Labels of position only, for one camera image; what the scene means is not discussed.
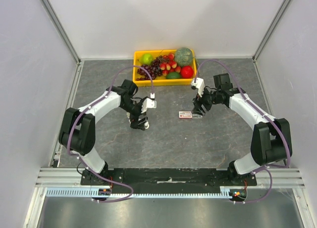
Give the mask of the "red white staple box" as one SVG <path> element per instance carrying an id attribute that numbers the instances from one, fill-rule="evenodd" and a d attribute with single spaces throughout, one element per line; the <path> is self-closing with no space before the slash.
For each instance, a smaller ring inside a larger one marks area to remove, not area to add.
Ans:
<path id="1" fill-rule="evenodd" d="M 203 116 L 192 113 L 191 111 L 179 111 L 178 116 L 180 119 L 201 119 Z"/>

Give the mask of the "green white stapler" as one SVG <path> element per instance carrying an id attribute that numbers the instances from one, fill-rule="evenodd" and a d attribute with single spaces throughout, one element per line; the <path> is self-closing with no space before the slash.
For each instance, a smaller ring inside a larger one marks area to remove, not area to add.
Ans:
<path id="1" fill-rule="evenodd" d="M 139 129 L 139 130 L 146 130 L 149 128 L 150 124 L 148 122 L 148 117 L 146 115 L 135 116 L 130 113 L 127 113 L 127 118 L 129 119 L 130 128 L 132 129 Z"/>

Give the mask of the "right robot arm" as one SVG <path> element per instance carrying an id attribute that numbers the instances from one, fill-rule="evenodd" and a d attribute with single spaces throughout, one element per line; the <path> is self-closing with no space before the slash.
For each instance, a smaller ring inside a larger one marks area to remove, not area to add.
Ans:
<path id="1" fill-rule="evenodd" d="M 266 166 L 276 167 L 278 161 L 289 160 L 292 156 L 289 122 L 258 107 L 244 90 L 233 86 L 227 73 L 213 79 L 214 88 L 206 86 L 202 78 L 192 80 L 191 88 L 197 90 L 193 113 L 203 116 L 213 105 L 222 104 L 236 112 L 253 130 L 250 152 L 228 166 L 228 182 L 239 185 L 246 174 L 259 172 Z"/>

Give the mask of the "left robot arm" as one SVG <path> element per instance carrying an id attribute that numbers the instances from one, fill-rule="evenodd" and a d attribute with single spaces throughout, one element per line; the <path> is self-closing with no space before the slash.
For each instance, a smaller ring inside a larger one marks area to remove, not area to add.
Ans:
<path id="1" fill-rule="evenodd" d="M 108 164 L 95 149 L 96 124 L 109 112 L 121 108 L 129 118 L 130 127 L 146 130 L 149 128 L 146 116 L 149 106 L 156 106 L 155 94 L 136 101 L 134 95 L 138 87 L 130 80 L 124 80 L 118 86 L 110 86 L 91 103 L 80 108 L 68 108 L 62 120 L 58 141 L 67 149 L 67 153 L 76 156 L 92 173 L 92 180 L 103 185 L 110 179 Z"/>

